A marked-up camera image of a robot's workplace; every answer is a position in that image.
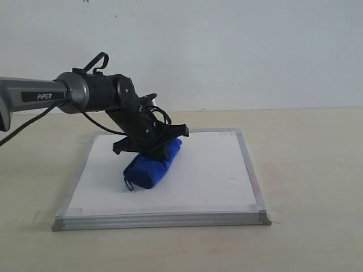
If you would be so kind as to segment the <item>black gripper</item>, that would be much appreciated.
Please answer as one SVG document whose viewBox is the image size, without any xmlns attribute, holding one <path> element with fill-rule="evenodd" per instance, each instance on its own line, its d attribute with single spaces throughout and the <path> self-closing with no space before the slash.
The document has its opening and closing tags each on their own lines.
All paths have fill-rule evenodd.
<svg viewBox="0 0 363 272">
<path fill-rule="evenodd" d="M 160 107 L 144 108 L 141 104 L 136 110 L 117 108 L 106 114 L 122 129 L 127 137 L 113 144 L 113 152 L 138 153 L 141 156 L 159 162 L 170 159 L 164 141 L 178 137 L 189 137 L 186 124 L 170 125 L 169 115 Z"/>
</svg>

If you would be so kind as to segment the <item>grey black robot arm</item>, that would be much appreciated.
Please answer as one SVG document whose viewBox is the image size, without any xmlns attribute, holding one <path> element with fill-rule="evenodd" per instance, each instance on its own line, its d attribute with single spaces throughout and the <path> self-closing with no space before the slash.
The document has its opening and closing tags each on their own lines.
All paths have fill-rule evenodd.
<svg viewBox="0 0 363 272">
<path fill-rule="evenodd" d="M 1 78 L 1 131 L 9 131 L 15 112 L 59 108 L 67 114 L 105 112 L 121 129 L 123 139 L 113 144 L 116 154 L 132 152 L 154 160 L 170 158 L 167 145 L 188 137 L 187 125 L 174 125 L 154 105 L 156 94 L 139 97 L 132 80 L 122 74 L 92 74 L 73 69 L 55 80 Z"/>
</svg>

